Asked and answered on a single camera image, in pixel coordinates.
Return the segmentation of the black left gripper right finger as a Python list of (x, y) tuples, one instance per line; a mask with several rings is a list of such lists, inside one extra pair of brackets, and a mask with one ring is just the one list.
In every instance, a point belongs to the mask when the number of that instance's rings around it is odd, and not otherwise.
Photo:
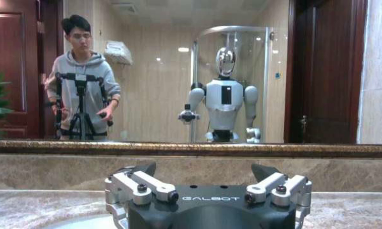
[(301, 229), (306, 216), (311, 212), (313, 182), (306, 176), (289, 177), (275, 167), (259, 164), (251, 165), (257, 183), (246, 187), (246, 203), (251, 207), (270, 201), (270, 205), (279, 210), (293, 207), (293, 216), (275, 216), (277, 222), (287, 219), (285, 229)]

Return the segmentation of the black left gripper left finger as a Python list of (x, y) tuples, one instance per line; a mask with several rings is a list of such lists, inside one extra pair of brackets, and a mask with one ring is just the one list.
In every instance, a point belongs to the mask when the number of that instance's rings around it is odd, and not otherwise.
[(105, 210), (112, 215), (116, 228), (128, 227), (127, 202), (138, 206), (151, 203), (152, 197), (158, 201), (174, 205), (179, 194), (172, 184), (164, 183), (154, 177), (156, 163), (127, 166), (108, 175), (105, 183)]

